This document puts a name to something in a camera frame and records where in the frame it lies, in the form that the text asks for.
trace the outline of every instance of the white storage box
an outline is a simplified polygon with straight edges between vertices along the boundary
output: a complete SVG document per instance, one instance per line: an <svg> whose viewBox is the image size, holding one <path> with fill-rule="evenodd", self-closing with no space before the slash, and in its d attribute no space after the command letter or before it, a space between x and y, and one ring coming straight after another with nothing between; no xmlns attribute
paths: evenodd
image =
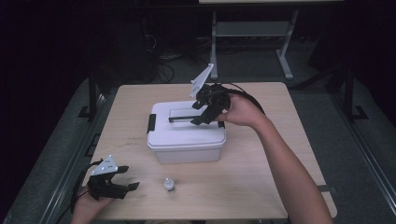
<svg viewBox="0 0 396 224"><path fill-rule="evenodd" d="M160 163L218 161L226 141L223 122L194 125L190 119L170 122L170 117L199 116L194 101L158 103L148 122L148 147Z"/></svg>

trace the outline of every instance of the white lid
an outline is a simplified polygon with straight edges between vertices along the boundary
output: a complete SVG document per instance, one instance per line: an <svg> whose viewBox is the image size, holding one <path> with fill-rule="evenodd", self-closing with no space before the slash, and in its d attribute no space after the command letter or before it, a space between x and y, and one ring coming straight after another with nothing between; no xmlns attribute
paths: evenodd
<svg viewBox="0 0 396 224"><path fill-rule="evenodd" d="M221 147L226 133L219 123L195 125L190 120L169 122L170 116L197 116L200 110L192 108L194 101L158 103L152 107L156 114L154 131L148 132L148 146L154 151L178 151Z"/></svg>

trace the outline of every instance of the hand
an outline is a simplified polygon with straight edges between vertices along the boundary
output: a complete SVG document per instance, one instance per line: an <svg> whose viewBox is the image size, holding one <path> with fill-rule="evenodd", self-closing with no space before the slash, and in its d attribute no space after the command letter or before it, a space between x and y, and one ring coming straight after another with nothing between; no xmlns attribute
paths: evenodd
<svg viewBox="0 0 396 224"><path fill-rule="evenodd" d="M115 199L111 198L95 200L88 191L89 188L86 186L78 195L79 198L74 208L72 223L90 223L103 208L115 201Z"/></svg>
<svg viewBox="0 0 396 224"><path fill-rule="evenodd" d="M227 121L236 125L254 128L259 120L266 119L260 109L245 97L237 94L229 94L229 96L231 101L230 109L218 115L218 121Z"/></svg>

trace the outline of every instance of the background table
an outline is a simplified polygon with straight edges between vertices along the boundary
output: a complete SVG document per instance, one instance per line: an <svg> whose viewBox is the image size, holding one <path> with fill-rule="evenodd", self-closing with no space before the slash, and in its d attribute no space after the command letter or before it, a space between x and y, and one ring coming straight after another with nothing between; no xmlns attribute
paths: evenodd
<svg viewBox="0 0 396 224"><path fill-rule="evenodd" d="M238 83L261 103L267 116L307 168L315 182L326 185L286 86L282 83ZM285 218L262 144L248 127L226 123L227 142L219 161L159 164L147 146L149 114L159 102L189 101L190 85L120 87L108 115L93 161L113 156L128 165L113 183L140 182L124 200L116 200L104 219L258 219ZM176 190L167 192L166 177ZM323 196L333 217L329 192Z"/></svg>

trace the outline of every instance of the person's right hand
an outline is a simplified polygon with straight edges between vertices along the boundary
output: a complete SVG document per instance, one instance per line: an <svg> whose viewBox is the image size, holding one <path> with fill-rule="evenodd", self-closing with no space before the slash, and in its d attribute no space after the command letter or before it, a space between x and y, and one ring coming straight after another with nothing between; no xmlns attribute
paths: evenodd
<svg viewBox="0 0 396 224"><path fill-rule="evenodd" d="M266 118L257 106L243 96L236 94L229 94L229 96L231 101L230 109L218 115L218 121L227 121L236 125L254 128L258 121Z"/></svg>

